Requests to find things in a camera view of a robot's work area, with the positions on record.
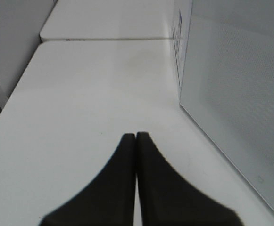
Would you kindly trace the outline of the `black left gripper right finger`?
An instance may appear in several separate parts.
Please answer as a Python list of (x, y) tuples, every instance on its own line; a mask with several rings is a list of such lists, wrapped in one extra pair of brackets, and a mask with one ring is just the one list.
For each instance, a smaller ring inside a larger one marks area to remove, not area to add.
[(179, 175), (149, 133), (136, 137), (137, 179), (144, 226), (241, 226), (231, 209)]

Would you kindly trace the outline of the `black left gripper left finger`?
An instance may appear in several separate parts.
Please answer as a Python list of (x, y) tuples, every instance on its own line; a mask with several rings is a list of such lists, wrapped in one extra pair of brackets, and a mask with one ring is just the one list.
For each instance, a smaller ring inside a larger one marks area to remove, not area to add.
[(123, 134), (100, 173), (47, 214), (42, 226), (131, 226), (135, 203), (135, 135)]

